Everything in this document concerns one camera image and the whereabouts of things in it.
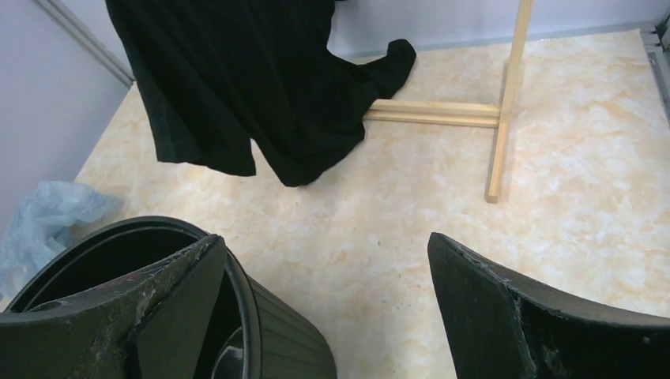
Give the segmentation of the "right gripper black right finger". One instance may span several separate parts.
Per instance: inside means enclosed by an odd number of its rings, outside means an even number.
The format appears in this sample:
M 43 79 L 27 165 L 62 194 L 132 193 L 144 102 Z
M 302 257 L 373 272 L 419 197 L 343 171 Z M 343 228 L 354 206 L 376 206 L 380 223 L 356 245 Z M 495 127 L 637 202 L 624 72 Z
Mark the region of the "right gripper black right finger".
M 668 377 L 668 318 L 558 290 L 437 232 L 427 255 L 459 378 Z

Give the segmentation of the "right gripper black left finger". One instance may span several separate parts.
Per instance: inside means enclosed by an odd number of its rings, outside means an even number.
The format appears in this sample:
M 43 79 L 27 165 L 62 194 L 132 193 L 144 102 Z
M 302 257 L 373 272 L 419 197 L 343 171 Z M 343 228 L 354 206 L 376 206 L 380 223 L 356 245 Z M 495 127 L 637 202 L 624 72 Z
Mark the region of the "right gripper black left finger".
M 4 378 L 192 378 L 227 264 L 210 235 L 156 263 L 1 316 Z

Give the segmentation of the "light blue trash bag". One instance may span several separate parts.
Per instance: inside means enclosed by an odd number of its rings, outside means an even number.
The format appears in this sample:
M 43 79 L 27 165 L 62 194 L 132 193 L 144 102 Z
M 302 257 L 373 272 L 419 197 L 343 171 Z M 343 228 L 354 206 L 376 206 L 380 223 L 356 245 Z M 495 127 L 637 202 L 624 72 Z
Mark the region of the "light blue trash bag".
M 1 235 L 1 296 L 12 299 L 74 244 L 73 227 L 118 211 L 122 200 L 76 182 L 42 181 L 21 198 Z

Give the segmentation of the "black plastic trash bin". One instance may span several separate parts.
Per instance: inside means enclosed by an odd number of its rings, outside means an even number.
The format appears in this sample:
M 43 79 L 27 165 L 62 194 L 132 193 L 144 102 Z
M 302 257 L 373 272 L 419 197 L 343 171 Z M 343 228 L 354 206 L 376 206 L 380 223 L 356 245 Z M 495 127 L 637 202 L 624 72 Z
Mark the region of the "black plastic trash bin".
M 58 255 L 2 315 L 86 291 L 210 235 L 164 216 L 113 223 Z M 335 378 L 336 363 L 325 337 L 249 276 L 224 244 L 227 264 L 192 378 Z

